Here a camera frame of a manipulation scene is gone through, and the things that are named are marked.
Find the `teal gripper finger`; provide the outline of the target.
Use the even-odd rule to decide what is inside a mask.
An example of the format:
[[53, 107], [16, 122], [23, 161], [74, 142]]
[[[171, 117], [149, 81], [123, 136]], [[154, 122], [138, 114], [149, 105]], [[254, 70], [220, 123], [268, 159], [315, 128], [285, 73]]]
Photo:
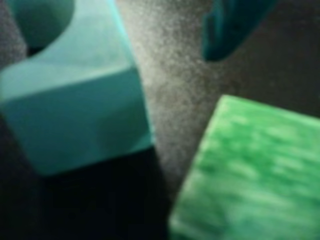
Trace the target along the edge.
[[203, 19], [204, 60], [216, 62], [230, 56], [275, 4], [274, 0], [214, 0]]

